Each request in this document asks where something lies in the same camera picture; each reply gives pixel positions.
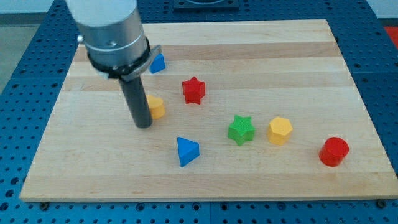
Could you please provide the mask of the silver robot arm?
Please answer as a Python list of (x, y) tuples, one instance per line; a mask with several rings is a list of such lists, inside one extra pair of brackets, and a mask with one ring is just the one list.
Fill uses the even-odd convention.
[(146, 37), (136, 0), (66, 0), (90, 63), (107, 78), (129, 82), (162, 53)]

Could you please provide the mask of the blue block behind arm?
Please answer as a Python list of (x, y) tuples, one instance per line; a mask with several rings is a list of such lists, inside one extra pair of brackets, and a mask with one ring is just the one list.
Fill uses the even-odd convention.
[(163, 54), (158, 54), (149, 67), (151, 73), (157, 73), (166, 68)]

